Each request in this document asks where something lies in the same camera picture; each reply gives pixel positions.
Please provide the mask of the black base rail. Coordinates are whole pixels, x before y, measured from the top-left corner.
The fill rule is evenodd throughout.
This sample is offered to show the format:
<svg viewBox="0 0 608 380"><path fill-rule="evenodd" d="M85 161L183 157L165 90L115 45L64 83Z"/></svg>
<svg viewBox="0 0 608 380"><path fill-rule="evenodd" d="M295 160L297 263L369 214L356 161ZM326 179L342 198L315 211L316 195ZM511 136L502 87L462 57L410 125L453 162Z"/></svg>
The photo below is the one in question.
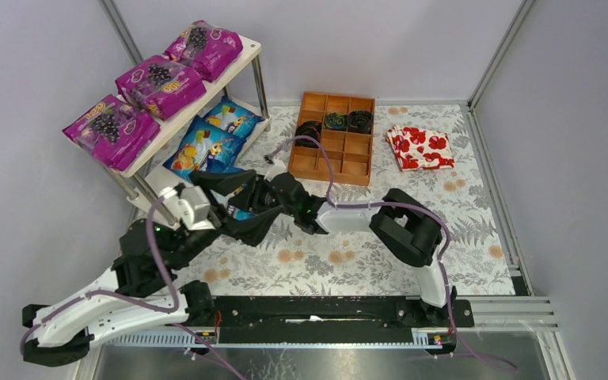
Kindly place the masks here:
<svg viewBox="0 0 608 380"><path fill-rule="evenodd" d="M475 321L465 299L448 310L405 296L218 296L192 306L182 324L209 328L221 344L407 344L414 330Z"/></svg>

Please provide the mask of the orange wooden compartment tray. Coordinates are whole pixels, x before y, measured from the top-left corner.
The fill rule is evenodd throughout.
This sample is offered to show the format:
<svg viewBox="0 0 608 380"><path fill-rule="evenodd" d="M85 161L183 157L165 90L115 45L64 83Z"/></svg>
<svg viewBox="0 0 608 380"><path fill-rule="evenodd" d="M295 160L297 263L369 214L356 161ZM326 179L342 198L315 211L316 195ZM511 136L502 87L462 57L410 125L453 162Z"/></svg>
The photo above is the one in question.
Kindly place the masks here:
<svg viewBox="0 0 608 380"><path fill-rule="evenodd" d="M291 144L288 169L295 177L338 184L368 186L371 181L374 125L369 135L331 131L323 126L326 113L367 110L375 117L375 99L336 93L304 92L296 127L308 120L322 123L317 149Z"/></svg>

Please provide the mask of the purple grape candy bag stack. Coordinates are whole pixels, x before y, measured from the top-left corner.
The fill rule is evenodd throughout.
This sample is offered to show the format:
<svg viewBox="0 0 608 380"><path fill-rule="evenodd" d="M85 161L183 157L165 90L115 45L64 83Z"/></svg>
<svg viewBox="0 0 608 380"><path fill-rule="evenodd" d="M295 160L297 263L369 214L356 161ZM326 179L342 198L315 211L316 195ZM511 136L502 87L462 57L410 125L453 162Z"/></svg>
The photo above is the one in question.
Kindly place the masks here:
<svg viewBox="0 0 608 380"><path fill-rule="evenodd" d="M110 169L123 171L158 134L159 123L109 94L63 129L63 134Z"/></svg>

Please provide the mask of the black rolled item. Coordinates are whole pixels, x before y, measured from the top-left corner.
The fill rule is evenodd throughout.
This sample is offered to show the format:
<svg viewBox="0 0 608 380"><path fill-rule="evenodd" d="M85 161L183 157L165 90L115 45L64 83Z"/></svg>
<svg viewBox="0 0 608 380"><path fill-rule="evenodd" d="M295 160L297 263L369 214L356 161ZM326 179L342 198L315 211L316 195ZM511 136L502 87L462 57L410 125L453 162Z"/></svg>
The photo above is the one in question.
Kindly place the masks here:
<svg viewBox="0 0 608 380"><path fill-rule="evenodd" d="M374 125L374 114L367 110L355 110L347 116L347 131L369 135Z"/></svg>
<svg viewBox="0 0 608 380"><path fill-rule="evenodd" d="M322 123L316 120L308 120L297 126L295 136L306 136L306 139L296 139L296 146L317 149L317 143L321 140Z"/></svg>

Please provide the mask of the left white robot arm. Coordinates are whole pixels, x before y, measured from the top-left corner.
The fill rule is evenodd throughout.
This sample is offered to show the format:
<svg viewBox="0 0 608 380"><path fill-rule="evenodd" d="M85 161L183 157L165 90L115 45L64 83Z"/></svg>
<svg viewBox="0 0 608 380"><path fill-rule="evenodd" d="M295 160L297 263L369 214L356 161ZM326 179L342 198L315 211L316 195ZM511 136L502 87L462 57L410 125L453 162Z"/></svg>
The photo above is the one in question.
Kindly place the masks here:
<svg viewBox="0 0 608 380"><path fill-rule="evenodd" d="M130 331L168 324L218 323L209 286L174 285L175 272L221 236L259 245L286 210L282 168L264 175L193 172L163 188L144 219L120 238L121 254L93 282L56 304L22 310L20 342L27 363L61 367Z"/></svg>

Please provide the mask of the teal blue snack bag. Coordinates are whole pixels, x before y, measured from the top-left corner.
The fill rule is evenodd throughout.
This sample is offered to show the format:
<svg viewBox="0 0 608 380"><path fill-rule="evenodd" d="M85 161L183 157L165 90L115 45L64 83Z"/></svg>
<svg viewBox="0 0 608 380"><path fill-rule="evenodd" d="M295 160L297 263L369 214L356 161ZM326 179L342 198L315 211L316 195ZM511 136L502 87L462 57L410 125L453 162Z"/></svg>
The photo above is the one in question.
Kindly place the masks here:
<svg viewBox="0 0 608 380"><path fill-rule="evenodd" d="M206 171L209 173L228 174L228 173L242 173L245 170L238 168L238 167L234 167L234 166L224 165L223 163L221 163L219 161L211 160L206 167ZM228 195L222 195L221 193L216 192L215 190L211 190L211 194L216 198L216 200L221 205L223 205L226 208L227 212L234 219L237 219L237 220L251 219L256 215L255 213L248 211L244 208L237 207L233 203L231 203L232 199L235 196L237 196L240 192L242 192L246 188L246 186L247 186L247 184L243 183L241 186L235 188Z"/></svg>

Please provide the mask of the blue candy bag underneath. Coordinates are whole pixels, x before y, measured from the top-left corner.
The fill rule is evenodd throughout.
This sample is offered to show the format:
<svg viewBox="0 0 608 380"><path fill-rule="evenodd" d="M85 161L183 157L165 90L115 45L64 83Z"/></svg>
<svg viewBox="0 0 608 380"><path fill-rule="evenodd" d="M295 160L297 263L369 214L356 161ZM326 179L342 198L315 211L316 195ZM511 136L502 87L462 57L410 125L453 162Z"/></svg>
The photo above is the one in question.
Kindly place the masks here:
<svg viewBox="0 0 608 380"><path fill-rule="evenodd" d="M213 126L200 116L188 125L177 150L163 164L177 176L188 179L192 171L218 172L233 166L245 144L245 138Z"/></svg>

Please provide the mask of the white two-tier shelf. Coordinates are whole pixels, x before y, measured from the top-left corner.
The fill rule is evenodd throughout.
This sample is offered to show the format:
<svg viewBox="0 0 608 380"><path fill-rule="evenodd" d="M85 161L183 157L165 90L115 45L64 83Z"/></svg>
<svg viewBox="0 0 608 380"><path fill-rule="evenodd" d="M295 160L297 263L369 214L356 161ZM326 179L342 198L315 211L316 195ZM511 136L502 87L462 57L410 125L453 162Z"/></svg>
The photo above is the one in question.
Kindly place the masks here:
<svg viewBox="0 0 608 380"><path fill-rule="evenodd" d="M159 190L172 186L177 179L170 171L160 166L150 168L151 159L160 151L165 144L171 140L176 133L184 129L188 121L203 110L217 95L224 93L238 105L254 112L264 120L255 126L253 133L248 137L240 156L243 156L255 143L257 138L270 128L272 118L268 111L264 81L260 64L261 43L241 36L243 50L240 55L226 68L226 70L213 82L205 82L206 93L183 107L174 116L167 120L156 119L160 124L159 133L146 145L134 162L124 171L104 168L104 171L117 183L126 194L126 201L134 208L135 212L147 212L151 204L156 200ZM256 108L237 97L232 96L227 89L230 82L241 73L249 64L253 68L253 77L258 95L259 106Z"/></svg>

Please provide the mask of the black rolled item left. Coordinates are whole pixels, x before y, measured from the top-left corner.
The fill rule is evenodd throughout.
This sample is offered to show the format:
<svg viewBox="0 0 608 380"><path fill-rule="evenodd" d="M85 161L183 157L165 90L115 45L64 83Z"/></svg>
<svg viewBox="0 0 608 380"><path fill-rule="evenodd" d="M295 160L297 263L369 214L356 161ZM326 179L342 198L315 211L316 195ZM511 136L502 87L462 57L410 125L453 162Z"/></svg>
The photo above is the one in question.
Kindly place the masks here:
<svg viewBox="0 0 608 380"><path fill-rule="evenodd" d="M306 139L296 139L296 146L317 149L317 143L321 140L322 123L316 120L308 120L297 126L295 136L306 136Z"/></svg>

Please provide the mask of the purple grape candy bag front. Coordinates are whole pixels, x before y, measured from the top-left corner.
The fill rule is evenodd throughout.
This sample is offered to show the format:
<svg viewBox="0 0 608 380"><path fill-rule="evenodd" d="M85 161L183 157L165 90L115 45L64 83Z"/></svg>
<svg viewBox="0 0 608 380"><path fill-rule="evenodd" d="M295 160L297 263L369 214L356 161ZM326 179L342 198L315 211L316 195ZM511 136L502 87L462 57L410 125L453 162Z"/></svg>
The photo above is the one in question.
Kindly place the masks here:
<svg viewBox="0 0 608 380"><path fill-rule="evenodd" d="M116 79L119 94L160 120L175 116L206 93L191 67L154 55Z"/></svg>

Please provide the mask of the black rolled item right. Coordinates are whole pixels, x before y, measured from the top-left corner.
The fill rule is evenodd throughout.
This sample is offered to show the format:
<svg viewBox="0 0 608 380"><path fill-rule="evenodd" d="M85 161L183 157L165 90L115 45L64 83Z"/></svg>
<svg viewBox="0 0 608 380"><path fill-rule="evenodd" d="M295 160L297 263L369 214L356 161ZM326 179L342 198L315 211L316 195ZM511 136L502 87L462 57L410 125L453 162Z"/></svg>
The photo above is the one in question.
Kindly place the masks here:
<svg viewBox="0 0 608 380"><path fill-rule="evenodd" d="M374 114L367 110L355 110L347 116L347 131L369 135L374 125Z"/></svg>

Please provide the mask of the blue fruit candy bag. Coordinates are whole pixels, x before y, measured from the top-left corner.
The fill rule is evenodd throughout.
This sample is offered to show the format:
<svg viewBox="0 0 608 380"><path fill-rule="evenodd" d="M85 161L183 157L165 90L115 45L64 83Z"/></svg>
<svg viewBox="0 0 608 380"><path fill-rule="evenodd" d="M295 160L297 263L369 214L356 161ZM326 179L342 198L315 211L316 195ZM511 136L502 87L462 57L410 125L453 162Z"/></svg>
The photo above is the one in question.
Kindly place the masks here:
<svg viewBox="0 0 608 380"><path fill-rule="evenodd" d="M210 125L243 139L247 139L257 124L264 121L262 116L249 111L227 96L223 96L203 119Z"/></svg>

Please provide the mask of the red floral folded cloth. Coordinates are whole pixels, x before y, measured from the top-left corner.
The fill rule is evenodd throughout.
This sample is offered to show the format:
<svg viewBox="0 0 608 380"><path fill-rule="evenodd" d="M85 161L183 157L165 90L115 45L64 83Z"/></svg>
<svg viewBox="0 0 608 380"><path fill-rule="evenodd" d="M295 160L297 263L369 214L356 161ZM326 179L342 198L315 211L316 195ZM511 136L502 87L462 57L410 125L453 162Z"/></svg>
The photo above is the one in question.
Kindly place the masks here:
<svg viewBox="0 0 608 380"><path fill-rule="evenodd" d="M393 125L384 134L400 171L453 169L447 133L420 127Z"/></svg>

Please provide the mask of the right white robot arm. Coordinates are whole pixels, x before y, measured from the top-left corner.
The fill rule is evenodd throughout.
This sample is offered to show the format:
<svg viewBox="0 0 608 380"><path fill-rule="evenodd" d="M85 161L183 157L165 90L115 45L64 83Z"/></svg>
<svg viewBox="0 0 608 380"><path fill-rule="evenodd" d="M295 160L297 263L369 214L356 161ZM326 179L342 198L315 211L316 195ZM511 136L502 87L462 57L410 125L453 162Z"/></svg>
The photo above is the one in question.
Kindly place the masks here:
<svg viewBox="0 0 608 380"><path fill-rule="evenodd" d="M309 194L289 173L258 175L230 204L255 215L278 209L307 234L373 233L399 261L413 267L422 303L450 307L454 288L442 263L450 231L438 215L398 188L380 200L345 203Z"/></svg>

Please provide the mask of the dark green rolled item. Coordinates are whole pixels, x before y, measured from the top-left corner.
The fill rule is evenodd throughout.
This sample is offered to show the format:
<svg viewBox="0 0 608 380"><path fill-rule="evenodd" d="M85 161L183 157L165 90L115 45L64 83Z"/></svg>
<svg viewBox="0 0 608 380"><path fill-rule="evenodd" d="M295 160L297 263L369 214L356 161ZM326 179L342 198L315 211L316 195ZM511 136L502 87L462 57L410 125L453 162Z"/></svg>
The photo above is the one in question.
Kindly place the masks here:
<svg viewBox="0 0 608 380"><path fill-rule="evenodd" d="M325 114L323 126L331 131L346 131L348 115L341 112L330 112Z"/></svg>

